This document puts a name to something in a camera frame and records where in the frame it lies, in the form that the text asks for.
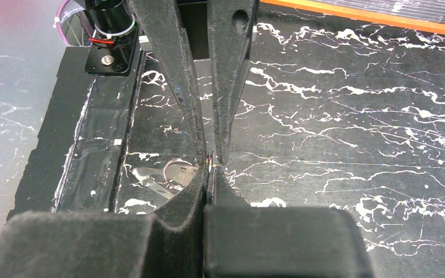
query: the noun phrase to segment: metal screw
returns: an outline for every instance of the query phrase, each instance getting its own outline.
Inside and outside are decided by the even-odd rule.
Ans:
[[[114,62],[115,62],[115,59],[110,55],[106,55],[106,56],[103,56],[103,58],[101,58],[101,63],[106,66],[113,65]]]

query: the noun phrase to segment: black fabric pad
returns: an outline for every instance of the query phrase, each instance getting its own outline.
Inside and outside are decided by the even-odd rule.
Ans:
[[[0,277],[140,277],[153,218],[17,215],[0,234]]]
[[[349,213],[325,207],[209,206],[205,277],[373,277]]]

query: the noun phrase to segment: hole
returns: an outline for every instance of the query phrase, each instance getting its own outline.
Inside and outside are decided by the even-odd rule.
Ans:
[[[248,17],[248,13],[244,10],[237,10],[233,14],[233,18],[231,19],[231,23],[233,25],[233,30],[238,34],[244,34],[248,27],[248,22],[250,18]]]

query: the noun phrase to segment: black plastic mount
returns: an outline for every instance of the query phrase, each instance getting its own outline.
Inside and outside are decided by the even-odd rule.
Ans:
[[[86,13],[96,29],[85,70],[89,74],[127,76],[134,48],[138,45],[138,27],[125,0],[91,0],[85,2]]]
[[[91,45],[86,60],[85,70],[89,74],[128,76],[132,66],[135,47],[138,47],[137,26],[127,35],[113,38],[114,44],[105,45],[94,43]],[[113,64],[105,65],[101,62],[105,56],[114,59]]]

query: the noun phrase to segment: metal bracket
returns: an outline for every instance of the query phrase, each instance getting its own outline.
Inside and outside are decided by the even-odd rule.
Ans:
[[[134,49],[138,45],[137,33],[138,26],[135,25],[127,35],[114,37],[114,43],[111,45],[92,44],[86,60],[86,72],[109,76],[128,76]]]

